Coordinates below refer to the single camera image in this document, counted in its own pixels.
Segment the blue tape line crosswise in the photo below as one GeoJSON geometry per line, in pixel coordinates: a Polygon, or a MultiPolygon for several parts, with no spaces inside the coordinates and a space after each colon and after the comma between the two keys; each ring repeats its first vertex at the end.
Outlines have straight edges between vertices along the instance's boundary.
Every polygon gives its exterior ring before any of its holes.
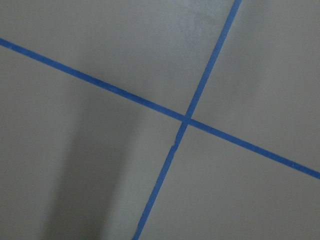
{"type": "MultiPolygon", "coordinates": [[[[130,101],[133,101],[133,102],[136,102],[136,103],[138,103],[140,105],[143,105],[143,106],[145,106],[147,108],[150,108],[150,109],[152,109],[154,111],[157,111],[157,112],[159,112],[161,114],[164,114],[164,115],[166,115],[168,117],[171,117],[171,118],[176,119],[178,121],[183,121],[185,119],[185,117],[182,114],[178,113],[178,112],[175,112],[175,111],[173,111],[173,110],[171,110],[169,108],[166,108],[164,106],[156,104],[156,103],[154,103],[152,101],[149,101],[149,100],[147,100],[145,98],[142,98],[142,97],[140,97],[138,95],[135,95],[133,93],[130,93],[128,91],[125,91],[125,90],[123,90],[121,88],[118,88],[118,87],[116,87],[114,85],[111,85],[111,84],[109,84],[107,82],[101,81],[101,80],[99,80],[97,78],[94,78],[94,77],[92,77],[90,75],[87,75],[87,74],[85,74],[83,72],[80,72],[80,71],[78,71],[76,69],[73,69],[73,68],[71,68],[71,67],[69,67],[67,65],[59,63],[57,61],[54,61],[54,60],[52,60],[52,59],[50,59],[48,57],[45,57],[43,55],[40,55],[40,54],[38,54],[38,53],[36,53],[34,51],[28,50],[28,49],[26,49],[26,48],[24,48],[22,46],[14,44],[14,43],[12,43],[10,41],[7,41],[7,40],[5,40],[3,38],[0,40],[0,45],[5,47],[5,48],[7,48],[7,49],[10,49],[10,50],[12,50],[14,52],[20,53],[20,54],[22,54],[22,55],[24,55],[26,57],[29,57],[29,58],[31,58],[33,60],[41,62],[41,63],[43,63],[45,65],[48,65],[48,66],[50,66],[50,67],[52,67],[54,69],[57,69],[57,70],[59,70],[61,72],[64,72],[64,73],[69,74],[69,75],[71,75],[73,77],[81,79],[81,80],[83,80],[85,82],[88,82],[90,84],[98,86],[98,87],[100,87],[102,89],[105,89],[105,90],[107,90],[109,92],[112,92],[112,93],[114,93],[116,95],[119,95],[119,96],[121,96],[123,98],[126,98],[126,99],[128,99],[130,101]]],[[[257,145],[251,144],[251,143],[249,143],[247,141],[244,141],[244,140],[242,140],[240,138],[237,138],[235,136],[227,134],[227,133],[225,133],[225,132],[223,132],[221,130],[218,130],[216,128],[213,128],[213,127],[211,127],[209,125],[206,125],[204,123],[201,123],[201,122],[193,120],[193,119],[189,120],[188,124],[190,126],[192,126],[192,127],[195,127],[195,128],[197,128],[199,130],[202,130],[202,131],[204,131],[206,133],[209,133],[209,134],[214,135],[214,136],[216,136],[218,138],[221,138],[221,139],[226,140],[226,141],[228,141],[230,143],[233,143],[233,144],[235,144],[237,146],[240,146],[240,147],[245,148],[245,149],[247,149],[249,151],[257,153],[257,154],[259,154],[261,156],[264,156],[264,157],[266,157],[266,158],[268,158],[270,160],[278,162],[278,163],[280,163],[282,165],[285,165],[285,166],[287,166],[289,168],[292,168],[292,169],[294,169],[296,171],[299,171],[299,172],[302,172],[302,173],[304,173],[306,175],[309,175],[309,176],[311,176],[313,178],[316,178],[316,179],[320,178],[320,173],[318,171],[316,171],[316,170],[313,170],[313,169],[311,169],[309,167],[306,167],[306,166],[301,165],[301,164],[299,164],[297,162],[289,160],[289,159],[287,159],[285,157],[282,157],[282,156],[280,156],[278,154],[270,152],[270,151],[268,151],[266,149],[263,149],[263,148],[261,148],[261,147],[259,147],[257,145]]]]}

